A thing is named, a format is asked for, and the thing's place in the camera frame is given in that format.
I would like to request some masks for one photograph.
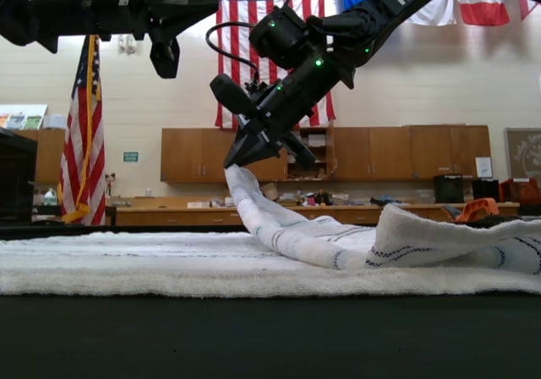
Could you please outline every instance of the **american flag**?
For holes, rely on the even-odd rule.
[[[284,0],[220,0],[220,9],[216,14],[216,22],[241,21],[257,24],[274,7],[281,7]],[[295,12],[306,19],[310,15],[325,15],[325,0],[292,0],[290,3]],[[285,69],[277,67],[267,58],[260,58],[249,44],[249,28],[238,26],[218,30],[218,47],[248,59],[260,68],[260,80],[266,84],[274,83],[278,78],[287,76]],[[244,86],[250,81],[253,70],[246,64],[220,55],[218,58],[219,74],[228,74],[236,83]],[[319,126],[335,118],[331,94],[323,98],[313,109],[314,114],[305,117],[299,124],[301,127]],[[216,126],[219,128],[237,128],[236,120],[227,109],[218,105]]]
[[[87,36],[71,95],[59,199],[65,222],[105,222],[105,146],[101,121],[100,43]]]

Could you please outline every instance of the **canadian flag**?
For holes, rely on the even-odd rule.
[[[532,0],[519,0],[521,5],[521,19],[524,20],[534,8],[538,6],[538,3]]]
[[[510,22],[504,0],[458,0],[468,25],[498,26]]]

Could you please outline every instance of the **robotic arm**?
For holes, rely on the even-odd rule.
[[[247,85],[249,94],[225,74],[210,87],[237,116],[239,129],[226,168],[279,157],[286,148],[303,168],[315,156],[290,132],[339,81],[353,88],[355,68],[366,64],[402,22],[432,0],[365,0],[341,14],[302,21],[288,6],[275,8],[251,31],[257,53],[289,75],[273,85]],[[326,37],[331,36],[332,45]]]

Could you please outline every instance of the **wooden countertop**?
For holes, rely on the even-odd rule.
[[[451,204],[456,208],[463,208],[466,204]],[[402,204],[400,208],[404,210],[431,210],[441,208],[443,204]],[[499,203],[499,208],[518,208],[518,203]],[[382,210],[380,206],[297,206],[297,207],[285,207],[293,211],[329,211],[329,210],[355,210],[355,211],[374,211]],[[152,207],[152,206],[136,206],[136,207],[119,207],[117,212],[130,213],[130,212],[209,212],[209,211],[236,211],[234,207],[212,207],[212,208],[186,208],[181,206],[169,206],[166,208]]]

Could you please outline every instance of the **black equipment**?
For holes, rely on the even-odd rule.
[[[472,180],[473,199],[491,198],[500,203],[500,182],[498,180]]]
[[[52,53],[58,37],[132,34],[152,40],[150,60],[164,79],[176,77],[176,36],[218,10],[217,0],[0,0],[0,35],[15,45],[37,41]]]
[[[37,142],[0,128],[0,225],[32,219]]]
[[[445,174],[434,177],[436,203],[463,203],[464,181],[461,174]]]

